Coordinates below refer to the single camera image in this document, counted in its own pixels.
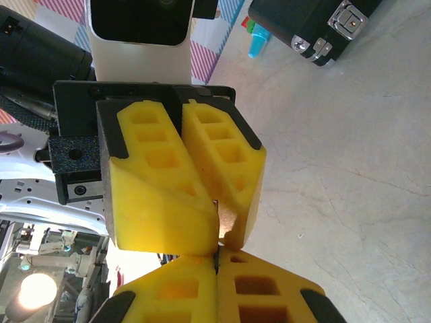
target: cable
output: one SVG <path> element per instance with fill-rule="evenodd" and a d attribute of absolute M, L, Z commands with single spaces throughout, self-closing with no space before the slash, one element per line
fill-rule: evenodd
<path fill-rule="evenodd" d="M 0 108 L 9 113 L 16 120 L 25 124 L 27 127 L 48 132 L 50 128 L 55 127 L 57 124 L 55 120 L 46 120 L 23 108 L 22 106 L 12 102 L 11 100 L 0 96 Z"/>
<path fill-rule="evenodd" d="M 14 236 L 18 231 L 22 231 L 22 230 L 25 230 L 26 228 L 24 228 L 24 227 L 19 227 L 18 229 L 16 229 L 13 233 L 12 233 L 12 236 Z"/>
<path fill-rule="evenodd" d="M 0 141 L 12 141 L 6 145 L 0 145 L 0 153 L 12 153 L 24 146 L 24 140 L 17 135 L 11 133 L 0 133 Z"/>
<path fill-rule="evenodd" d="M 7 254 L 5 254 L 5 256 L 3 256 L 2 258 L 0 258 L 0 262 L 2 262 L 2 261 L 3 261 L 3 259 L 5 259 L 5 258 L 6 258 L 7 256 L 9 256 L 10 254 L 14 253 L 14 252 L 16 251 L 16 248 L 18 248 L 18 246 L 19 246 L 20 242 L 21 242 L 21 240 L 20 240 L 20 241 L 18 241 L 18 243 L 17 243 L 15 246 L 13 246 L 13 247 L 12 247 L 12 250 L 11 250 L 11 251 L 9 251 Z"/>

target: grey textured surface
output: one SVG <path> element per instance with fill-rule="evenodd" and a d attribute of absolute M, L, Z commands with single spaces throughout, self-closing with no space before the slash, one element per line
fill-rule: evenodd
<path fill-rule="evenodd" d="M 50 137 L 48 146 L 54 174 L 100 168 L 97 136 Z M 76 160 L 69 157 L 69 152 L 74 149 L 81 156 Z"/>
<path fill-rule="evenodd" d="M 211 84 L 268 150 L 245 250 L 321 285 L 349 323 L 431 317 L 431 3 L 384 0 L 332 67 L 233 29 Z"/>

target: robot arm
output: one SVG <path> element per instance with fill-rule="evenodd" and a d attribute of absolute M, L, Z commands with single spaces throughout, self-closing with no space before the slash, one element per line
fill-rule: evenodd
<path fill-rule="evenodd" d="M 345 322 L 318 285 L 241 251 L 266 151 L 232 88 L 189 85 L 194 4 L 87 0 L 98 81 L 53 86 L 60 203 L 103 197 L 120 249 L 180 256 L 122 286 L 92 322 Z"/>

